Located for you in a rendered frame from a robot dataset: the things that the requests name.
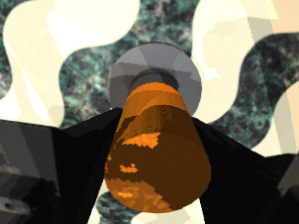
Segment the orange knob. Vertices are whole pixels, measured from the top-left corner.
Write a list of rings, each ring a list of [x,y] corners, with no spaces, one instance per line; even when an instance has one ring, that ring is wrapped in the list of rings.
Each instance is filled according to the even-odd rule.
[[[211,164],[178,91],[146,83],[127,98],[104,166],[107,189],[123,205],[168,213],[195,202]]]

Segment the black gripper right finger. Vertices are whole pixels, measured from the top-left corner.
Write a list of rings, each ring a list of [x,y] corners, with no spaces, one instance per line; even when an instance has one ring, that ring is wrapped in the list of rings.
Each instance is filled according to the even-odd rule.
[[[262,156],[191,117],[211,164],[199,198],[205,224],[264,224],[286,191],[299,185],[299,154]]]

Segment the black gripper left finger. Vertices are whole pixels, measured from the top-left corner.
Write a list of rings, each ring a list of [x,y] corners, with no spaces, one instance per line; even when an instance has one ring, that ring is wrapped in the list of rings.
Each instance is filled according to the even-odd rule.
[[[45,183],[53,224],[88,224],[122,112],[66,129],[0,118],[0,170]]]

